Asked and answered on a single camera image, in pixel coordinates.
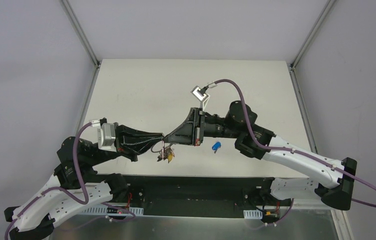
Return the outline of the red key tag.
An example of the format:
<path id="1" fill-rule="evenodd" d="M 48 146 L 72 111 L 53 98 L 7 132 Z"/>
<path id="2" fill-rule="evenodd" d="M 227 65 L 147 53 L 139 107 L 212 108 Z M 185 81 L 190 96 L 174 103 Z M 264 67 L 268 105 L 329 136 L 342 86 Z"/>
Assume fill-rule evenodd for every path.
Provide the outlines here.
<path id="1" fill-rule="evenodd" d="M 168 158 L 168 154 L 165 151 L 160 151 L 157 157 L 157 162 L 166 160 Z"/>

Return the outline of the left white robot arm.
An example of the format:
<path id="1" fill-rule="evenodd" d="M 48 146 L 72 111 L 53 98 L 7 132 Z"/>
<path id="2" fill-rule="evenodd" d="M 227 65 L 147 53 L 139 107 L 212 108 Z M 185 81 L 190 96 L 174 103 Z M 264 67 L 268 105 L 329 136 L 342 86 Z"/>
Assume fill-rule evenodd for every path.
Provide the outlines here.
<path id="1" fill-rule="evenodd" d="M 98 131 L 98 141 L 81 138 L 82 131 L 65 139 L 57 154 L 60 164 L 46 184 L 25 204 L 5 209 L 9 223 L 7 240 L 43 240 L 67 219 L 98 204 L 123 202 L 128 184 L 119 173 L 100 176 L 94 166 L 125 157 L 135 162 L 139 155 L 160 142 L 162 133 L 136 130 L 105 119 L 85 128 Z"/>

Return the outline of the yellow key tag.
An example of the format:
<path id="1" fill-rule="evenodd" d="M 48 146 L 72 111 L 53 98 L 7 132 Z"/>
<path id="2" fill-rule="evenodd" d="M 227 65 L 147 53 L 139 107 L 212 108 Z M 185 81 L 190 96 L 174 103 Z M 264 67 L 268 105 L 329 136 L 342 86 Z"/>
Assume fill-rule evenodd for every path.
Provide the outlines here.
<path id="1" fill-rule="evenodd" d="M 167 156 L 167 161 L 168 161 L 168 163 L 170 163 L 170 162 L 172 161 L 173 158 L 174 158 L 174 155 L 169 154 L 169 155 Z"/>

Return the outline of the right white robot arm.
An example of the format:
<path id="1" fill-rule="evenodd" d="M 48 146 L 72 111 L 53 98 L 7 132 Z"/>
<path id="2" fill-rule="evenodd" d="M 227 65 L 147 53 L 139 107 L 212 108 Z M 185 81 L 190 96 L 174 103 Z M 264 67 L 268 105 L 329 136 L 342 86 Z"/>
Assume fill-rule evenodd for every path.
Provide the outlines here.
<path id="1" fill-rule="evenodd" d="M 273 162 L 295 170 L 304 178 L 270 177 L 260 190 L 260 200 L 272 205 L 285 199 L 320 199 L 327 206 L 347 211 L 357 162 L 323 157 L 289 143 L 274 132 L 256 125 L 257 114 L 241 101 L 233 101 L 225 117 L 193 107 L 184 122 L 164 137 L 167 144 L 199 146 L 205 137 L 235 139 L 242 155 Z"/>

